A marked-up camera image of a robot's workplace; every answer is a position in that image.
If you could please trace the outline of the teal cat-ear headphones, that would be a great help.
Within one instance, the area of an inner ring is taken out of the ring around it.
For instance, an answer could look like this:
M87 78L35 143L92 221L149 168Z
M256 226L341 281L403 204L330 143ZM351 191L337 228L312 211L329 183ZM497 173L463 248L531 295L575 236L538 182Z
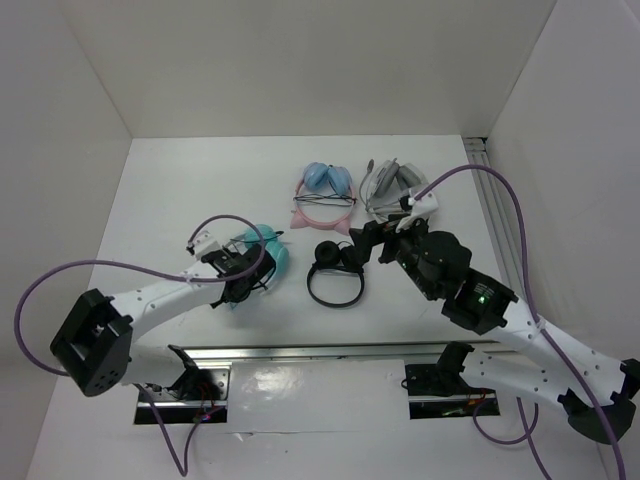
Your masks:
M289 250L279 237L283 234L282 230L274 230L266 224L257 224L257 230L264 238L266 252L274 261L274 267L266 273L261 280L256 283L250 292L247 292L240 300L232 301L224 296L221 301L226 304L230 310L234 310L239 303L249 298L257 298L258 296L267 295L271 289L275 288L278 282L284 277L289 266ZM230 251L233 256L247 253L248 250L259 243L258 234L252 229L247 228L243 233L232 237L224 247Z

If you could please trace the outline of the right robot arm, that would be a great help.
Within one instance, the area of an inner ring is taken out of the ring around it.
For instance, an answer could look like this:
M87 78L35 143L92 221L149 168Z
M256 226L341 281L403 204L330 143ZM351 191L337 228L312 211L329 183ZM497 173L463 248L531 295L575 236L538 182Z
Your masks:
M352 228L360 262L382 246L382 264L396 263L429 301L455 325L499 342L530 360L519 365L460 342L438 361L436 379L448 392L473 388L508 391L563 414L578 433L602 444L620 440L633 423L639 363L617 360L584 345L549 322L498 280L470 266L472 253L450 232L423 220L406 230L395 223Z

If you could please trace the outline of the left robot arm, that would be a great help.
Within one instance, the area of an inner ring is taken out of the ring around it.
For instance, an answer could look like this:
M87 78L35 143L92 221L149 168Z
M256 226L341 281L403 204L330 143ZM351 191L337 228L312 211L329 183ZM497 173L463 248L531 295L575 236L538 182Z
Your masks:
M142 348L137 341L197 307L243 302L266 285L276 261L258 244L238 253L213 243L195 258L175 280L116 295L92 289L77 299L50 350L84 396L137 383L184 399L211 383L183 348Z

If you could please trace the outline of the small black headphones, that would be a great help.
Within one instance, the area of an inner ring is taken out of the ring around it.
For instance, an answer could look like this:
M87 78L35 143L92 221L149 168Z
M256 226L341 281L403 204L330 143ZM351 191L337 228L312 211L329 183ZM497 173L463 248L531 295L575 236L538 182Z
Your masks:
M333 277L357 278L359 290L350 300L331 302L314 293L313 281L317 275ZM314 249L314 262L306 277L306 289L309 296L319 305L331 309L347 309L354 307L365 293L366 279L363 265L358 260L356 248L352 243L325 240Z

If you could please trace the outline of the pink blue cat-ear headphones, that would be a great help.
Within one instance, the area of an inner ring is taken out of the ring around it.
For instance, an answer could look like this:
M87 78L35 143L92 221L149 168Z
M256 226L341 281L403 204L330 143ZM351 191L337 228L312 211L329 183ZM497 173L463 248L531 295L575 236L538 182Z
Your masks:
M294 190L293 203L291 229L313 228L346 236L357 203L354 182L348 169L321 162L308 164ZM336 220L315 220L305 213L304 205L343 207L346 212Z

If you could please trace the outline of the grey white headset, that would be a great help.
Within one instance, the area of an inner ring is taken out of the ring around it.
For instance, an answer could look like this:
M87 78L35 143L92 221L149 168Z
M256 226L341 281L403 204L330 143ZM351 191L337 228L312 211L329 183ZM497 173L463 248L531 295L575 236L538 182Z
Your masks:
M401 199L427 185L425 174L411 163L399 164L394 158L377 166L371 159L358 194L366 213L382 222L391 215L403 213Z

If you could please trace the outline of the aluminium rail front edge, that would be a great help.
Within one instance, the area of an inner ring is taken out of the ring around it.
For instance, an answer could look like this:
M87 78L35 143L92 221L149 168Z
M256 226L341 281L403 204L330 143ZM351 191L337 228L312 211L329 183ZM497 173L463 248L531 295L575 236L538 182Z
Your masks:
M438 357L448 342L361 343L293 346L185 347L194 361L323 361Z

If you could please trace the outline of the aluminium rail right side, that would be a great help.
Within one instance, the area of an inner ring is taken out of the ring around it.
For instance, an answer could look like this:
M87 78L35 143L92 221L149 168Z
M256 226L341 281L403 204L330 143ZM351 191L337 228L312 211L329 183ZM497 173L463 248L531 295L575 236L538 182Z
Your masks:
M503 282L519 296L525 295L521 248L517 227L509 219L511 198L504 185L492 174L480 170L471 172L478 190L491 242L498 257Z

